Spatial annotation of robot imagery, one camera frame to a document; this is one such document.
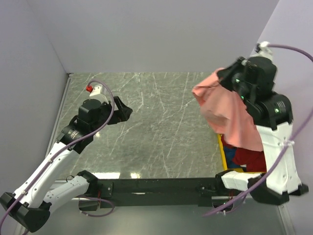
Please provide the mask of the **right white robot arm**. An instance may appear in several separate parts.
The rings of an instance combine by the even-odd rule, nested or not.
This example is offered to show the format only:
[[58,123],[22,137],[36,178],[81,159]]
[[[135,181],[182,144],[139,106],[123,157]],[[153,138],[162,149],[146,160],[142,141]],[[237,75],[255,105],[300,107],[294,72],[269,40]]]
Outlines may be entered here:
[[263,204],[279,206],[289,196],[309,191],[295,166],[292,141],[293,114],[290,100],[274,92],[277,67],[263,56],[239,57],[228,68],[217,73],[220,84],[235,91],[253,118],[261,137],[266,173],[243,173],[226,170],[216,175],[215,191],[226,195],[232,189],[247,191]]

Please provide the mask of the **pink t shirt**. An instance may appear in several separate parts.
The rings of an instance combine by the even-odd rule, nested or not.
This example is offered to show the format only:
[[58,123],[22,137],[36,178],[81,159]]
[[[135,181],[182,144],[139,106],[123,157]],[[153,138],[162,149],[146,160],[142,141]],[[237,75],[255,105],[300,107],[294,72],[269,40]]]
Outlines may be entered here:
[[234,91],[222,87],[215,70],[192,89],[200,113],[226,143],[252,151],[263,151],[262,141],[246,105]]

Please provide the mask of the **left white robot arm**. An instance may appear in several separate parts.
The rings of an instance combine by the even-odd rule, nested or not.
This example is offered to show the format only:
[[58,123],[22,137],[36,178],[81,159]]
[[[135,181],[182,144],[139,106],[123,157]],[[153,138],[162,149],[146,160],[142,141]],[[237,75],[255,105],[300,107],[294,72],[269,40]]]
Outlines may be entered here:
[[34,173],[13,193],[5,192],[0,197],[6,215],[33,233],[47,222],[53,211],[72,198],[97,194],[98,178],[86,170],[59,188],[51,189],[51,186],[63,168],[93,141],[97,132],[106,125],[127,121],[132,112],[118,96],[113,102],[85,100]]

